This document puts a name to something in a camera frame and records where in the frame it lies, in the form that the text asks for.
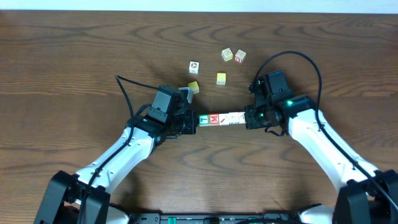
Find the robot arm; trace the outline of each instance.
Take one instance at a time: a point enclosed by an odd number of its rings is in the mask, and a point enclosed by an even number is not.
[[[369,174],[375,176],[376,166],[356,153],[329,125],[323,113],[319,117],[329,135],[352,157],[355,158]],[[319,131],[313,109],[301,111],[294,118],[289,118],[289,134],[298,141],[325,171],[337,192],[347,186],[349,180],[360,182],[367,178],[355,169],[350,161],[339,152],[334,145]]]
[[[318,111],[323,129],[342,151],[332,144],[320,130],[315,116],[315,103],[307,96],[294,97],[281,71],[266,74],[259,78],[256,87],[251,89],[255,104],[245,107],[246,129],[280,126],[282,133],[291,135],[316,160],[325,171],[336,191],[338,199],[335,208],[317,205],[298,212],[304,223],[380,223],[381,220],[398,220],[393,209],[381,194],[382,186],[391,199],[398,201],[398,178],[393,170],[382,173],[356,153],[328,124],[321,111]],[[345,152],[356,161],[372,179],[368,179],[345,157]]]
[[[130,127],[130,122],[127,122],[121,137],[99,158],[74,175],[60,171],[53,176],[34,223],[76,223],[79,213],[82,214],[81,222],[84,224],[128,223],[128,213],[109,206],[110,195],[131,169],[148,158],[166,139],[196,133],[197,115],[187,109],[192,96],[190,88],[176,89],[161,85],[147,114],[135,115],[134,127]],[[126,144],[132,130],[132,138]],[[117,154],[108,159],[114,152]],[[89,185],[95,170],[107,159],[107,163]],[[81,203],[82,200],[85,200],[85,206],[78,213],[73,212],[74,207],[64,206],[64,202]]]
[[[94,170],[123,145],[130,131],[130,127],[126,128],[122,136],[102,156],[90,165],[77,171],[75,174],[79,176],[78,181],[88,184]],[[130,143],[104,166],[91,186],[94,188],[102,186],[107,193],[112,194],[120,182],[130,173],[132,168],[142,160],[148,158],[154,148],[154,143],[154,138],[148,132],[134,128]]]

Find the block with letters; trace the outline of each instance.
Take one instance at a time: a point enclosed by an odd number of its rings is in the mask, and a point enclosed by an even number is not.
[[[246,58],[246,52],[243,50],[238,50],[235,54],[235,62],[243,63],[243,60]]]
[[[220,125],[220,120],[218,117],[218,114],[209,114],[209,120],[210,120],[210,125],[214,126],[214,125]]]
[[[199,115],[199,126],[209,126],[209,115]]]
[[[221,51],[221,56],[223,57],[224,61],[231,60],[234,57],[234,54],[232,53],[232,50],[227,48]]]

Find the wood grain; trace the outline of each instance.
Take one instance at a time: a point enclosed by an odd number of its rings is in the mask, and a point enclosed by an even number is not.
[[[283,50],[311,56],[323,75],[322,110],[338,133],[381,169],[398,169],[398,16],[173,12],[0,12],[0,223],[32,223],[47,183],[74,173],[122,133],[129,113],[114,75],[148,85],[197,80],[192,108],[242,111],[247,85]],[[221,50],[242,49],[242,65]],[[188,74],[189,61],[199,75]],[[272,62],[297,94],[315,96],[311,66]],[[216,73],[227,73],[217,86]],[[155,92],[126,84],[134,108]],[[111,199],[133,212],[263,212],[336,192],[289,137],[243,125],[198,128],[158,147]]]

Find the small cube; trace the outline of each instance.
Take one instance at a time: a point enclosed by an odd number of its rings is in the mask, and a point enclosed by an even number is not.
[[[199,115],[199,126],[209,126],[209,115]]]
[[[217,85],[225,85],[226,81],[226,73],[219,72],[217,73]]]
[[[199,72],[199,62],[191,62],[189,64],[189,73],[197,74]]]
[[[220,117],[219,114],[209,114],[210,125],[220,125]]]
[[[227,48],[221,52],[221,56],[223,57],[224,61],[226,62],[228,60],[231,60],[234,57],[234,54],[232,53],[231,49]]]
[[[192,89],[193,94],[199,93],[199,85],[198,82],[194,81],[188,84],[189,88]]]
[[[219,114],[220,125],[229,125],[229,114]]]
[[[235,61],[239,63],[243,63],[243,60],[246,58],[246,52],[243,50],[238,50],[235,54]]]
[[[246,124],[246,119],[244,119],[244,112],[239,112],[239,124]]]
[[[239,112],[229,113],[229,124],[239,124]]]

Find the black mount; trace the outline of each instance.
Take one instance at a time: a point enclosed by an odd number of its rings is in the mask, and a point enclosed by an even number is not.
[[[258,79],[254,88],[254,105],[244,107],[246,129],[269,128],[280,126],[289,134],[289,118],[298,112],[315,108],[315,103],[307,96],[294,97],[282,71],[264,75]]]
[[[198,126],[197,113],[188,110],[187,90],[161,85],[153,104],[145,116],[136,115],[134,126],[148,132],[155,139],[155,147],[166,139],[176,139],[182,134],[195,134]]]
[[[396,172],[389,170],[375,173],[374,180],[384,188],[393,201],[398,202],[398,175]],[[374,200],[369,201],[367,194],[374,197]],[[333,223],[398,223],[398,213],[369,180],[361,182],[350,180],[347,182],[347,186],[339,191]]]
[[[64,206],[64,202],[73,203],[84,194],[84,188],[78,183],[77,178],[62,170],[51,178],[34,224],[77,222],[78,210]],[[90,190],[84,211],[85,224],[106,223],[110,198],[111,195],[106,193],[104,188]]]

